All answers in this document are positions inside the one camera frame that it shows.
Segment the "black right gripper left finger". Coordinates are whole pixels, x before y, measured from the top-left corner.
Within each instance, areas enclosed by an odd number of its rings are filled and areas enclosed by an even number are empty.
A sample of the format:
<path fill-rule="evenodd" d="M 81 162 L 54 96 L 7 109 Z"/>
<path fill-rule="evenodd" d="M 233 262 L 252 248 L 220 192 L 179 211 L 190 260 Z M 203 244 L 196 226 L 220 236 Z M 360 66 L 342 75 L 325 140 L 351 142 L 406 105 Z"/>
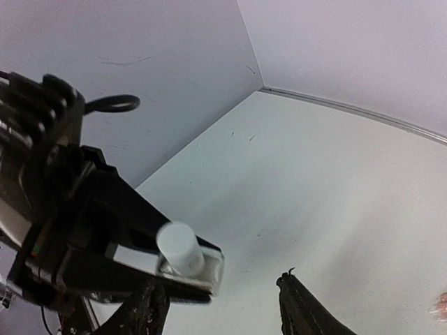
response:
<path fill-rule="evenodd" d="M 162 334 L 169 307 L 163 284 L 150 279 L 99 327 L 99 334 Z"/>

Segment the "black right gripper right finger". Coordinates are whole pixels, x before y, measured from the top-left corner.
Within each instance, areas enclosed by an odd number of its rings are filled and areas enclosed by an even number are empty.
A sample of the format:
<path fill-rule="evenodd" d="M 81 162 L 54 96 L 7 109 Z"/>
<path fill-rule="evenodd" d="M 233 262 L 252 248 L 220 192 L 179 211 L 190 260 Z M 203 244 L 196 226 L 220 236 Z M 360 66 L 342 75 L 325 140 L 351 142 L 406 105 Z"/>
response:
<path fill-rule="evenodd" d="M 284 272 L 279 287 L 281 331 L 285 335 L 335 335 L 356 333 L 337 320 L 292 273 Z"/>

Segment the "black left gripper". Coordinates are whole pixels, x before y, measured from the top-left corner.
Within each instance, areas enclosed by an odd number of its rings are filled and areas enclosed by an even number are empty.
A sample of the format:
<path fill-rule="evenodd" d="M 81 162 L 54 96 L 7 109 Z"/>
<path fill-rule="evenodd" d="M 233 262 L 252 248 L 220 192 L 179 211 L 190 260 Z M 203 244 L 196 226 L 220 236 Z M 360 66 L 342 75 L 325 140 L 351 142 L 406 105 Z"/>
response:
<path fill-rule="evenodd" d="M 208 304 L 210 293 L 192 285 L 72 246 L 64 255 L 63 246 L 53 246 L 57 225 L 94 167 L 80 144 L 82 120 L 118 109 L 117 96 L 87 102 L 53 75 L 35 82 L 18 73 L 1 74 L 1 240 L 17 252 L 8 287 L 53 311 L 71 310 L 75 293 L 127 298 L 150 282 L 160 284 L 174 302 Z M 115 171 L 94 170 L 87 185 L 93 191 L 86 222 L 95 246 L 160 253 L 156 236 L 168 217 Z"/>

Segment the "white nail polish brush cap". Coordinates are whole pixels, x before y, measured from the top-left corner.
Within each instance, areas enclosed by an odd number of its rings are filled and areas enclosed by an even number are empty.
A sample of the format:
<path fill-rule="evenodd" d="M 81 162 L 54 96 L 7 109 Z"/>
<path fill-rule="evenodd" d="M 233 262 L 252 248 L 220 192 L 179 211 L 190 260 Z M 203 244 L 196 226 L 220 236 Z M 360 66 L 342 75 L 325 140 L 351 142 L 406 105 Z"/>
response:
<path fill-rule="evenodd" d="M 169 265 L 180 276 L 199 275 L 205 266 L 205 259 L 197 237 L 186 223 L 166 223 L 156 235 L 156 245 Z"/>

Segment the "clear nail polish bottle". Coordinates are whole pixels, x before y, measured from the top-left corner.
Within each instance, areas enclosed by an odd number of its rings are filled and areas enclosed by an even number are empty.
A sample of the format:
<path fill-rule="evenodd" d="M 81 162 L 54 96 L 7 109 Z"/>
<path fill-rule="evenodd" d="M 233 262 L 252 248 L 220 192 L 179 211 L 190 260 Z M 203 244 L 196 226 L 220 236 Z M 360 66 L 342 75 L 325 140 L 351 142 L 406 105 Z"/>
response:
<path fill-rule="evenodd" d="M 166 258 L 165 254 L 160 254 L 155 274 L 216 296 L 223 280 L 224 261 L 221 251 L 194 246 L 184 255 Z"/>

